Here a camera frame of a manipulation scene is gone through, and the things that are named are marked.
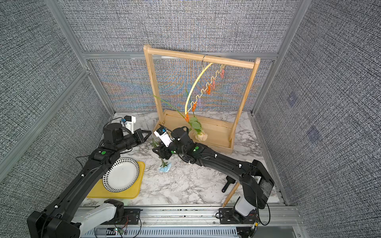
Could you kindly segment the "blue artificial carnation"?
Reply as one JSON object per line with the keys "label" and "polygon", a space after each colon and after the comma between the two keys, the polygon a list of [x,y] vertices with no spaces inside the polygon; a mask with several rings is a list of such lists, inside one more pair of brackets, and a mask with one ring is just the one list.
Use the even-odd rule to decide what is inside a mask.
{"label": "blue artificial carnation", "polygon": [[[158,142],[156,141],[155,139],[152,140],[152,146],[153,148],[156,148],[156,147],[161,147],[162,146],[162,143],[161,142]],[[166,162],[164,159],[162,159],[161,157],[159,157],[161,159],[161,166],[159,168],[159,171],[162,172],[162,173],[167,173],[169,172],[169,170],[171,169],[171,163],[170,162]]]}

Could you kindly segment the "peach artificial rose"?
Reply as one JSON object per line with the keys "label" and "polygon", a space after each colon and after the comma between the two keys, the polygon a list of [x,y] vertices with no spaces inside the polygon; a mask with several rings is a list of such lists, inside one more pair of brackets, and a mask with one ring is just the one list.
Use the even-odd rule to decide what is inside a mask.
{"label": "peach artificial rose", "polygon": [[155,99],[160,100],[161,102],[164,102],[167,104],[171,109],[174,109],[183,119],[188,123],[188,125],[191,127],[191,129],[194,132],[195,138],[198,141],[205,142],[208,138],[208,134],[204,131],[200,121],[197,119],[195,115],[193,117],[190,117],[189,114],[182,114],[179,110],[177,110],[173,105],[169,104],[167,101],[161,99],[158,96],[153,96]]}

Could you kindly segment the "yellow wavy clothes hanger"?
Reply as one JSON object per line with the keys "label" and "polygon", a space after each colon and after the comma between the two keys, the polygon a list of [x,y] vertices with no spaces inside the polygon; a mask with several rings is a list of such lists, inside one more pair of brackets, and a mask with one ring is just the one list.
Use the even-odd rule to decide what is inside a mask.
{"label": "yellow wavy clothes hanger", "polygon": [[196,77],[195,81],[193,82],[188,92],[188,95],[185,101],[185,106],[184,106],[185,114],[192,112],[191,109],[192,109],[193,103],[196,102],[198,105],[198,101],[200,100],[200,98],[202,98],[204,94],[208,95],[207,94],[208,85],[211,85],[213,80],[215,80],[216,82],[217,78],[220,78],[220,71],[222,69],[225,69],[225,67],[226,65],[221,64],[218,68],[215,69],[215,72],[211,74],[208,79],[203,79],[203,78],[206,72],[209,69],[213,68],[213,63],[209,63],[207,66],[202,68],[201,72]]}

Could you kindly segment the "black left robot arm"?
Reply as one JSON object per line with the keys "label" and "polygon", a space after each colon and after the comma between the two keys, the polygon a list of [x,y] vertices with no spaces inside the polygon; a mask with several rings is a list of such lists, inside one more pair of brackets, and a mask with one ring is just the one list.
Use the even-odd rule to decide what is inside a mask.
{"label": "black left robot arm", "polygon": [[73,222],[82,201],[96,183],[120,158],[120,153],[147,141],[152,132],[137,129],[134,132],[120,123],[111,123],[103,128],[103,143],[89,155],[81,172],[69,186],[43,211],[34,211],[27,218],[33,238],[79,238],[81,222]]}

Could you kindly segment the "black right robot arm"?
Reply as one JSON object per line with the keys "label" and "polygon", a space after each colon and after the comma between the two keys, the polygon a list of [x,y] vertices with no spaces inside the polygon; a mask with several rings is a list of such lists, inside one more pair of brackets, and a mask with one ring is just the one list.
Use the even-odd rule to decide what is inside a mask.
{"label": "black right robot arm", "polygon": [[161,142],[153,152],[161,159],[168,160],[171,156],[178,155],[186,163],[217,170],[243,187],[243,196],[225,218],[243,224],[246,219],[258,218],[258,209],[267,206],[275,182],[262,162],[236,160],[202,143],[193,142],[187,127],[169,131],[161,126],[154,134]]}

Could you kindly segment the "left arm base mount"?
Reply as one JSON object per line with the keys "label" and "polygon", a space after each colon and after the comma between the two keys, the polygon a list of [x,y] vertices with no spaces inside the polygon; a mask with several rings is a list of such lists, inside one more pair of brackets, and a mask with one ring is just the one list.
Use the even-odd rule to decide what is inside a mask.
{"label": "left arm base mount", "polygon": [[113,205],[116,212],[110,221],[105,221],[102,225],[137,225],[139,223],[141,209],[125,208],[123,202],[115,199],[107,199],[104,204]]}

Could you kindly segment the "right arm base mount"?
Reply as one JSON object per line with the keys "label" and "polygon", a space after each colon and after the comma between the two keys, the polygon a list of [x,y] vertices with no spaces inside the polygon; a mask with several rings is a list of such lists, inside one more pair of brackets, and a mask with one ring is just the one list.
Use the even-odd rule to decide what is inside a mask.
{"label": "right arm base mount", "polygon": [[219,208],[218,212],[215,214],[215,218],[219,219],[220,223],[223,225],[239,225],[239,224],[250,224],[252,225],[252,230],[256,230],[259,226],[259,218],[256,208],[249,212],[247,216],[240,214],[233,208]]}

